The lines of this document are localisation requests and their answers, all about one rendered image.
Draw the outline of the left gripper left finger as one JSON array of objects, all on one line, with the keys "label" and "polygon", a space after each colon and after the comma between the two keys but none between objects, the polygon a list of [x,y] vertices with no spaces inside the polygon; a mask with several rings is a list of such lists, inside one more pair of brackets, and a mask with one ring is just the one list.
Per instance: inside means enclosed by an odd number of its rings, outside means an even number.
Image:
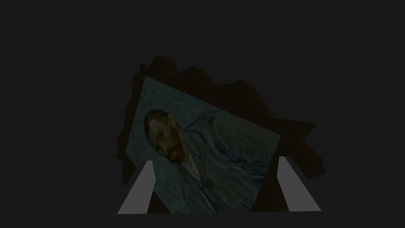
[{"label": "left gripper left finger", "polygon": [[151,160],[142,162],[125,187],[117,214],[146,214],[155,182],[156,177],[153,162]]}]

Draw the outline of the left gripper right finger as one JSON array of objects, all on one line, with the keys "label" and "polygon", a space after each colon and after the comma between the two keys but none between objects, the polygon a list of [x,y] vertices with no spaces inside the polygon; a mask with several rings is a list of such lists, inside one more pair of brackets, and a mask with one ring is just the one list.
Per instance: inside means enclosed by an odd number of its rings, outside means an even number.
[{"label": "left gripper right finger", "polygon": [[289,211],[321,211],[313,196],[311,196],[300,177],[284,156],[278,159],[277,179]]}]

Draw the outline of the framed blue portrait painting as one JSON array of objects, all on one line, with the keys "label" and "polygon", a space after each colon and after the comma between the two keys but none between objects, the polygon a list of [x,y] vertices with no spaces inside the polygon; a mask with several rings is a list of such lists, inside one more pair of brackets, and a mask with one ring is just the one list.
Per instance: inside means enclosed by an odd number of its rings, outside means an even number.
[{"label": "framed blue portrait painting", "polygon": [[306,142],[315,124],[276,118],[246,81],[215,85],[196,67],[178,71],[159,55],[140,65],[117,145],[127,185],[153,162],[149,213],[289,211],[277,179],[284,156],[315,199],[309,180],[326,170]]}]

